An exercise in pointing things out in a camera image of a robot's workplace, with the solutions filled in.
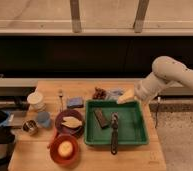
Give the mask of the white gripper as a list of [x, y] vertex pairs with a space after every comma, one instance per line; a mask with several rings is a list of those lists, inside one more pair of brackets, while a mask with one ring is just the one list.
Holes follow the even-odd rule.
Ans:
[[134, 99], [134, 95], [141, 101], [146, 99], [146, 91], [141, 84], [137, 84], [133, 89], [129, 89], [117, 99], [118, 104], [124, 104]]

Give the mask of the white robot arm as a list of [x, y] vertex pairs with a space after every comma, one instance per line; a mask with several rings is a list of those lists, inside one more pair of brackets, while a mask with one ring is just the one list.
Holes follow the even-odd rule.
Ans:
[[173, 82], [193, 90], [193, 69], [172, 57], [157, 57], [152, 63], [152, 72], [120, 96], [117, 103], [124, 104], [133, 100], [148, 103]]

